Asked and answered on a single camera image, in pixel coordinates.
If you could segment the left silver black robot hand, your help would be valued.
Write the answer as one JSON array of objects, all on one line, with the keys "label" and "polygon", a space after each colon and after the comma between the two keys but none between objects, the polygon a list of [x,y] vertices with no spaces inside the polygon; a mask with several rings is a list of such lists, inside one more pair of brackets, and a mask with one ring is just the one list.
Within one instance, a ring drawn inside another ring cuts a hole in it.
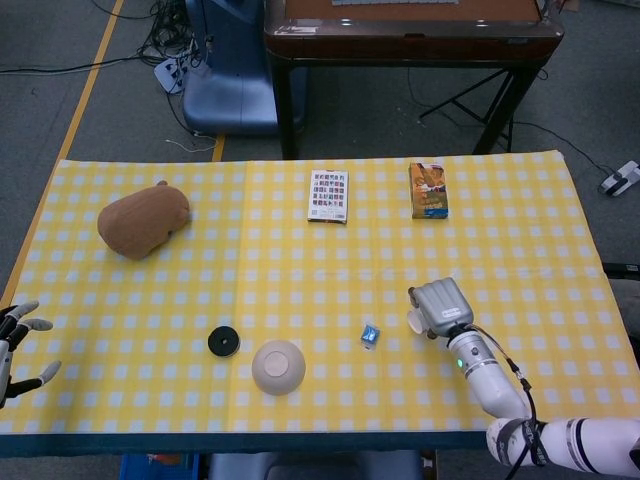
[{"label": "left silver black robot hand", "polygon": [[40,318],[27,318],[39,306],[37,300],[10,305],[1,309],[1,408],[8,399],[17,398],[29,391],[41,388],[58,373],[62,362],[56,360],[38,376],[14,382],[12,363],[14,352],[31,331],[49,331],[53,323]]}]

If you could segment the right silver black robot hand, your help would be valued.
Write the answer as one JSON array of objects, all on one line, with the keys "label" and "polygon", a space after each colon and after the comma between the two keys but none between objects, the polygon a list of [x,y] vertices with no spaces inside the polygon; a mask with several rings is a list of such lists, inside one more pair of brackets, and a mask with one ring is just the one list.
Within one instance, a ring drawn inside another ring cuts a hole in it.
[{"label": "right silver black robot hand", "polygon": [[408,295],[412,310],[407,321],[416,334],[453,338],[474,321],[469,302],[451,277],[410,287]]}]

